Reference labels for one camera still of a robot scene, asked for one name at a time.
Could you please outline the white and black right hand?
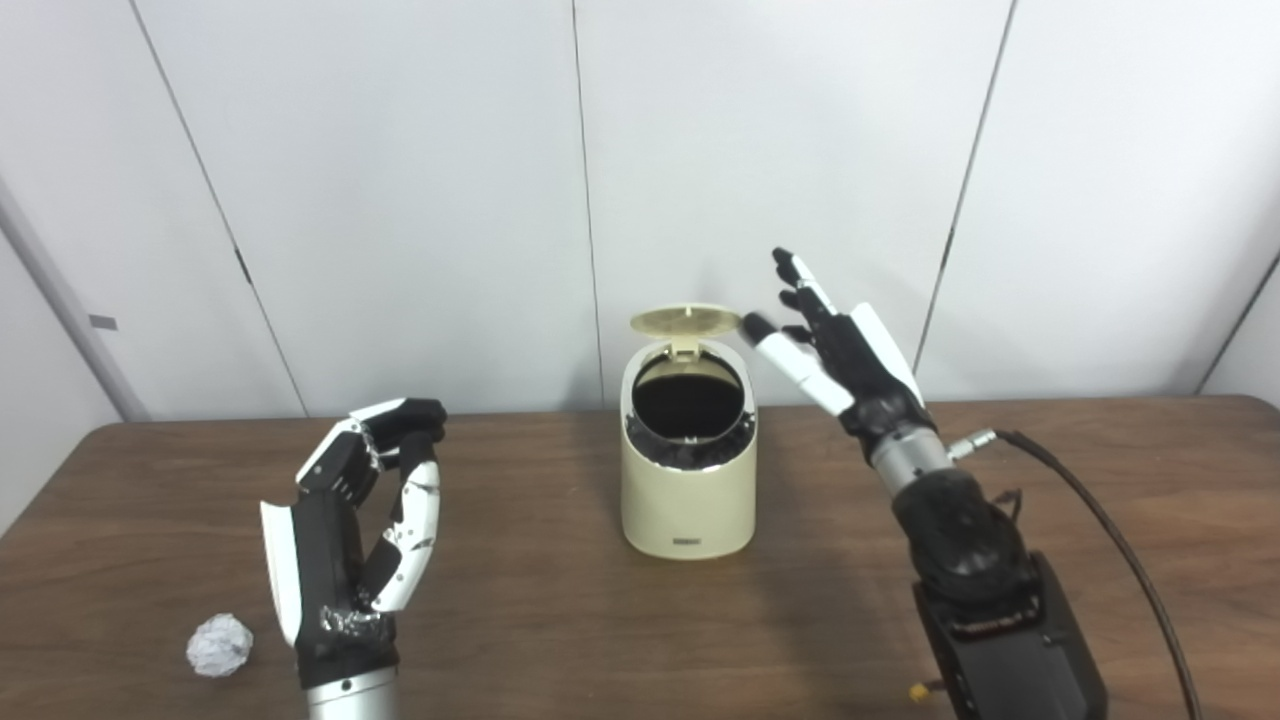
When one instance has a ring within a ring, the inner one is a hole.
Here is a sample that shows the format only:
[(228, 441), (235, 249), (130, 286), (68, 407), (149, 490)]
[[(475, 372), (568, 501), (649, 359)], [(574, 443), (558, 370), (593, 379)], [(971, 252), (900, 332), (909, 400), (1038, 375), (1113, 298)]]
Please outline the white and black right hand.
[(746, 314), (741, 333), (755, 352), (835, 416), (865, 455), (911, 430), (936, 430), (910, 365), (873, 306), (841, 313), (799, 255), (777, 247), (772, 258), (786, 286), (780, 301), (803, 324)]

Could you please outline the white and black left hand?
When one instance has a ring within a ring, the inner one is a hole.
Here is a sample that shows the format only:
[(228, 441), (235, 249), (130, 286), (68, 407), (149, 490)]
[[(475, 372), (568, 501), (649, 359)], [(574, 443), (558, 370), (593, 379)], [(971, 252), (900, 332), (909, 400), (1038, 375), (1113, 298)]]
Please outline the white and black left hand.
[[(371, 705), (396, 683), (396, 615), (436, 547), (447, 419), (435, 398), (353, 410), (296, 473), (296, 501), (260, 506), (276, 620), (314, 712)], [(398, 474), (390, 524), (365, 552), (357, 512), (388, 470)]]

